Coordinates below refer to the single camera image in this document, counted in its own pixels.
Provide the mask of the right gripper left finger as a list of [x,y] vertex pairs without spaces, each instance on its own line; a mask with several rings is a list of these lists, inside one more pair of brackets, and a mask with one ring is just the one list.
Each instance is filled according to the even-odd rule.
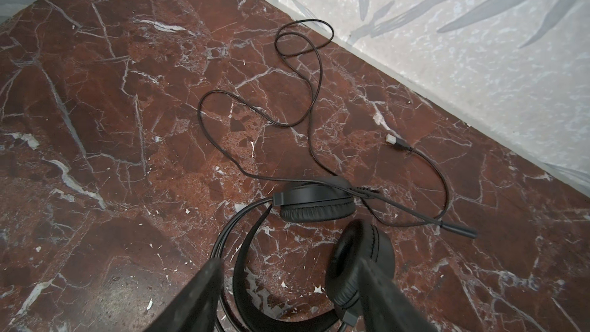
[[212,258],[146,328],[152,331],[213,331],[223,284],[223,261]]

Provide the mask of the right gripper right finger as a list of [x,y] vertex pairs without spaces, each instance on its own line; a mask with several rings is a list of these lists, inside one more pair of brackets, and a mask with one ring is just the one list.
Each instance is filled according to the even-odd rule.
[[436,331],[373,261],[361,261],[358,282],[366,331]]

